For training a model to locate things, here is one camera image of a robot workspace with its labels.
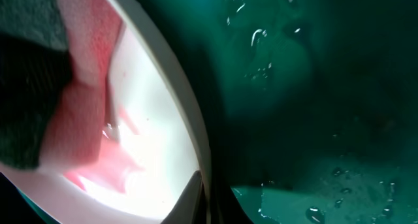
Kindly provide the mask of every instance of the black fabric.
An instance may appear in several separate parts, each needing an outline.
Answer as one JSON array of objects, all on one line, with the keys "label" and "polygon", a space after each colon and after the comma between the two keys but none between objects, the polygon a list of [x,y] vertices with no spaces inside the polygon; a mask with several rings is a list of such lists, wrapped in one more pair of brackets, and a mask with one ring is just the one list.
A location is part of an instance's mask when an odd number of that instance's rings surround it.
[{"label": "black fabric", "polygon": [[0,35],[0,161],[36,168],[42,138],[72,78],[68,52]]}]

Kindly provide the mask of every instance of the gray cloth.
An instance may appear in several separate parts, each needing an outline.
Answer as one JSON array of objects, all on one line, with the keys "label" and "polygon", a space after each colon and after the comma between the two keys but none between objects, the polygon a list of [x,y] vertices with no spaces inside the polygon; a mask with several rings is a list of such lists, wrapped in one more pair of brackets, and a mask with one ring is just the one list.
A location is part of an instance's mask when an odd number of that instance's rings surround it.
[{"label": "gray cloth", "polygon": [[0,33],[67,50],[56,0],[0,0]]}]

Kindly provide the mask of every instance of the gray fabric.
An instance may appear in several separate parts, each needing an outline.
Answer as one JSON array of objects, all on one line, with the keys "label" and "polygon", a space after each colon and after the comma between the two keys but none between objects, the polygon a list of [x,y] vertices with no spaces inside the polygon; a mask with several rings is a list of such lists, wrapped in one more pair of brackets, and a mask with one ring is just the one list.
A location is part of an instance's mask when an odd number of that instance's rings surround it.
[{"label": "gray fabric", "polygon": [[0,0],[0,33],[67,50],[56,0]]}]

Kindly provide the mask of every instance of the pink sponge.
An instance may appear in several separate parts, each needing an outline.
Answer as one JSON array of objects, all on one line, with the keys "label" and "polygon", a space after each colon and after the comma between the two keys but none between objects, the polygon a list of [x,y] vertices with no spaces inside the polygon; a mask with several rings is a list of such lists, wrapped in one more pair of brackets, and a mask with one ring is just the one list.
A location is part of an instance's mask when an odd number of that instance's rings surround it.
[{"label": "pink sponge", "polygon": [[64,89],[47,127],[40,169],[64,171],[98,157],[106,76],[121,20],[105,0],[58,0],[58,5],[69,38],[74,80]]}]

